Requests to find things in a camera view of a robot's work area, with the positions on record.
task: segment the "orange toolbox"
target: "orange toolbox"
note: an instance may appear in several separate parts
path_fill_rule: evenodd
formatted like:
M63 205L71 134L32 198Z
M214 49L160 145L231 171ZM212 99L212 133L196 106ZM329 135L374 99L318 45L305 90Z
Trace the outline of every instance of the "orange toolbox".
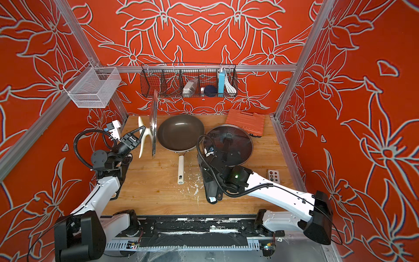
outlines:
M243 128L253 137L261 137L263 135L265 116L257 113L242 112L239 109L230 109L225 123Z

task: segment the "black wire basket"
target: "black wire basket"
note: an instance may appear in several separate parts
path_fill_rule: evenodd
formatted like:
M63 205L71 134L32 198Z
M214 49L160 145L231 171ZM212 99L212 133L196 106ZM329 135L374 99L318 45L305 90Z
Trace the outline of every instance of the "black wire basket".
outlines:
M141 64L140 74L141 94L151 98L154 90L157 90L160 97L190 98L190 97L235 97L237 95L237 73L236 65L229 64L200 64L200 63L166 63L166 64ZM208 85L218 90L217 70L225 69L225 76L228 82L236 90L228 93L224 87L223 93L201 94L201 88ZM197 79L198 86L194 94L183 94L183 88L189 80Z

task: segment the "red wall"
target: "red wall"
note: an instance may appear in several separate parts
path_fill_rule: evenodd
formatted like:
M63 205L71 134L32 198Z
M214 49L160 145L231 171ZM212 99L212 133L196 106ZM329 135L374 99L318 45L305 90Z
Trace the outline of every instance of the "red wall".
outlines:
M53 1L0 6L0 158L87 62Z
M337 1L281 115L344 261L419 260L418 24L417 1Z
M0 4L0 157L83 69L81 48L53 1ZM106 109L79 109L70 102L35 142L0 188L0 261L26 261L29 247L60 215L68 215L96 183L76 158L72 142L84 129L104 128L121 119L111 102ZM101 137L80 141L90 159L103 149ZM51 261L53 231L39 240L30 261Z
M69 0L103 65L151 62L296 63L321 1ZM235 98L160 99L161 114L220 114L229 108L273 113L290 72L239 74ZM131 114L146 114L138 74L118 94Z
M0 261L26 261L36 239L89 194L96 177L75 156L73 140L85 129L120 120L114 108L112 103L106 109L77 108L70 102L1 183ZM97 135L82 138L78 148L88 162L94 150L105 149ZM50 230L34 246L30 261L51 260L53 243Z

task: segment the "wire mesh basket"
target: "wire mesh basket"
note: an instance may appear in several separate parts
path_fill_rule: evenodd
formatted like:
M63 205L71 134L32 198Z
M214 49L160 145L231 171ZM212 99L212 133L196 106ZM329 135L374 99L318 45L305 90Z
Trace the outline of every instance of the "wire mesh basket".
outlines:
M151 98L154 90L157 90L160 97L204 97L201 88L212 85L218 90L217 70L221 67L225 69L225 77L229 84L236 90L233 93L227 92L224 88L223 93L211 93L210 97L235 97L237 94L237 73L236 65L229 64L199 64L199 63L166 63L167 69L157 69L153 66L161 64L142 64L140 74L141 94L146 98ZM183 94L183 88L189 80L197 79L198 86L193 95Z
M77 107L105 108L121 82L118 70L114 68L110 74L97 73L92 67L85 70L80 81L66 90L68 96Z

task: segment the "nonstick frying pan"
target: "nonstick frying pan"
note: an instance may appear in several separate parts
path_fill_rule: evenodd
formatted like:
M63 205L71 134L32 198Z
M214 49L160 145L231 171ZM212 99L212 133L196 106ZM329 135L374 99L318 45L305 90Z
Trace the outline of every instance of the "nonstick frying pan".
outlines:
M157 130L157 140L167 150L179 154L178 184L184 183L184 156L194 149L204 124L196 117L182 114L166 119Z

